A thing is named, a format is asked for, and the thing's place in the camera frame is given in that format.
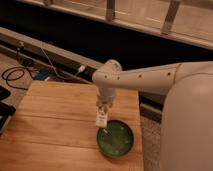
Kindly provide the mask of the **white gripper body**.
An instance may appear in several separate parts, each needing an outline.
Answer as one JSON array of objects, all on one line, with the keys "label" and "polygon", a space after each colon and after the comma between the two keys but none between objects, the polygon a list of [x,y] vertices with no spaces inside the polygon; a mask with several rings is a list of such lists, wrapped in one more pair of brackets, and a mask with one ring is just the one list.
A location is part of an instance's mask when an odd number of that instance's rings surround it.
[{"label": "white gripper body", "polygon": [[97,88],[97,102],[98,107],[107,105],[111,107],[113,105],[114,99],[116,98],[116,90],[114,88]]}]

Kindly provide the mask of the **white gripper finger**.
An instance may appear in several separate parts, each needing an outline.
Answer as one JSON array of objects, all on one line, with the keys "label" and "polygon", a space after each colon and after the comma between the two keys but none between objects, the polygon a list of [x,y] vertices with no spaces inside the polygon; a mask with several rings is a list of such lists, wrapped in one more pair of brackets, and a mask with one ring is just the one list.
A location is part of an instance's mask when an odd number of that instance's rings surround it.
[{"label": "white gripper finger", "polygon": [[109,107],[109,106],[105,106],[105,107],[104,107],[104,112],[105,112],[105,114],[108,114],[109,110],[110,110],[110,107]]},{"label": "white gripper finger", "polygon": [[97,113],[101,113],[101,112],[102,112],[102,106],[98,106]]}]

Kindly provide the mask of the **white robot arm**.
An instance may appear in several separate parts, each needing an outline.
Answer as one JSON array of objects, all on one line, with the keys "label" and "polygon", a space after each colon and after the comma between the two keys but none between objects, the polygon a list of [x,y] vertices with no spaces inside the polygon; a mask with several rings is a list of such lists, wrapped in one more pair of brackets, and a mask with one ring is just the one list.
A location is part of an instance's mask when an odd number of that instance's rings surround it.
[{"label": "white robot arm", "polygon": [[97,106],[110,107],[117,88],[163,95],[161,171],[213,171],[213,61],[124,71],[109,60],[92,75]]}]

